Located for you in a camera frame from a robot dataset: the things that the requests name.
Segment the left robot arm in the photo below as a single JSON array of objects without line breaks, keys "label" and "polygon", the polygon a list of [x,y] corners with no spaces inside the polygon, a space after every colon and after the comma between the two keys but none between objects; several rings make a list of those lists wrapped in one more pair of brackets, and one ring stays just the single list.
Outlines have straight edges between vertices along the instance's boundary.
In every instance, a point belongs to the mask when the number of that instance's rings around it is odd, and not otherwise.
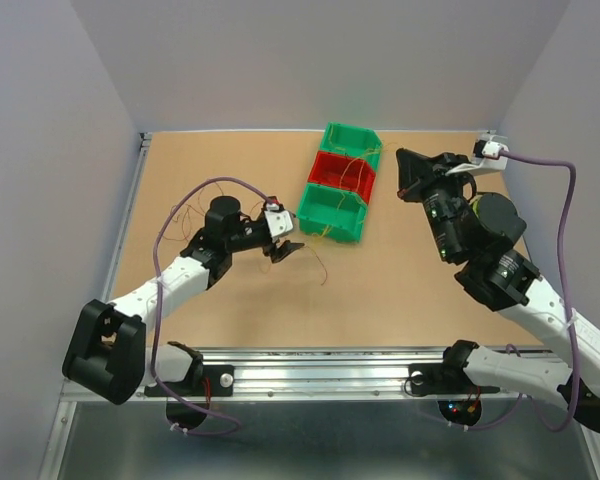
[{"label": "left robot arm", "polygon": [[201,353],[179,342],[153,348],[147,337],[157,336],[162,320],[213,287],[234,254],[259,249],[278,263],[301,249],[286,238],[293,230],[293,214],[275,199],[250,218],[236,198],[214,198],[203,227],[169,266],[124,296],[94,299],[82,308],[62,364],[64,377],[115,405],[159,382],[182,394],[195,392],[203,381]]}]

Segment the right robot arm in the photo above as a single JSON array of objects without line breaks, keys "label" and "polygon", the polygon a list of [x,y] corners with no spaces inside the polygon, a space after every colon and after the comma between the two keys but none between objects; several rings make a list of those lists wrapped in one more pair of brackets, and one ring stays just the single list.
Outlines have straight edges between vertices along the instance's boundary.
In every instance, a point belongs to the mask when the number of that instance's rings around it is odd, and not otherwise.
[{"label": "right robot arm", "polygon": [[468,156],[428,157],[401,148],[397,195],[423,207],[438,254],[457,267],[463,290],[531,333],[556,361],[459,340],[437,364],[414,366],[403,389],[414,397],[466,395],[466,403],[440,410],[449,423],[467,430],[480,428],[481,394],[507,390],[558,407],[568,422],[600,434],[600,330],[574,309],[567,285],[552,286],[517,250],[526,224],[514,204],[476,186],[477,176],[502,171],[513,159],[495,140],[477,141]]}]

